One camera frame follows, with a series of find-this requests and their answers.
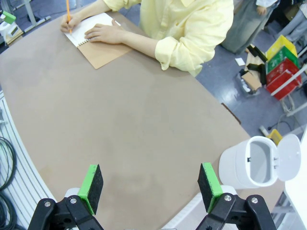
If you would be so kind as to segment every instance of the orange pencil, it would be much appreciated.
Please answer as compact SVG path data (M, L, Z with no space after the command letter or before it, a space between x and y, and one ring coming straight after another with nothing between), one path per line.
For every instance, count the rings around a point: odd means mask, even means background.
M69 14L69 0L66 0L66 7L67 7L67 19L68 19L68 22L70 22L71 16Z

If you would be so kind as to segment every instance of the brown tabletop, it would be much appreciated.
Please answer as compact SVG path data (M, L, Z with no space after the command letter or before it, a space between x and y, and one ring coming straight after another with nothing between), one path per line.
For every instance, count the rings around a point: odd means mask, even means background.
M140 32L118 13L125 28ZM106 230L154 230L198 192L203 161L218 173L222 152L249 136L186 72L131 51L95 70L59 19L0 55L0 81L35 166L60 201L100 164L97 219ZM238 191L264 196L270 209L283 183Z

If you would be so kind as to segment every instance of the spiral notebook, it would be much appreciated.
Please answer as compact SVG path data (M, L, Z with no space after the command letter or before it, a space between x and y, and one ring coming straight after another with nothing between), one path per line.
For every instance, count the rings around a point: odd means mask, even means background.
M72 34L65 33L65 35L81 51L92 66L98 69L128 53L131 51L131 48L122 44L110 45L102 42L88 42L84 38L84 33L92 29L96 24L112 25L112 18L106 13L87 18L74 28Z

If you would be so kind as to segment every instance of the hand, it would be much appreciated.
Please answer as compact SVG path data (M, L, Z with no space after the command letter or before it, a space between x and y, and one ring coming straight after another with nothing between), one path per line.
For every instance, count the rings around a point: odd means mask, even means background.
M267 8L263 6L258 6L257 7L257 13L261 16L266 15L267 13Z
M72 30L74 27L76 27L81 22L81 18L77 14L71 15L71 20L68 22L67 15L63 16L62 22L61 22L61 31L68 33L69 30Z
M90 42L105 42L109 44L123 43L124 34L127 33L116 21L112 20L112 25L96 24L92 29L85 32L85 39Z

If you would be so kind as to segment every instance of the white paper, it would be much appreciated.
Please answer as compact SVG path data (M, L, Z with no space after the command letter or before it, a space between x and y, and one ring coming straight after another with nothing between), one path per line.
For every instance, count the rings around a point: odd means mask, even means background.
M235 58L235 60L236 60L236 62L237 62L237 64L239 66L244 66L245 65L245 62L243 61L242 58Z
M72 34L65 33L65 35L77 47L80 43L86 41L84 38L86 31L92 29L96 24L112 25L112 20L106 13L101 13L83 20L72 30Z

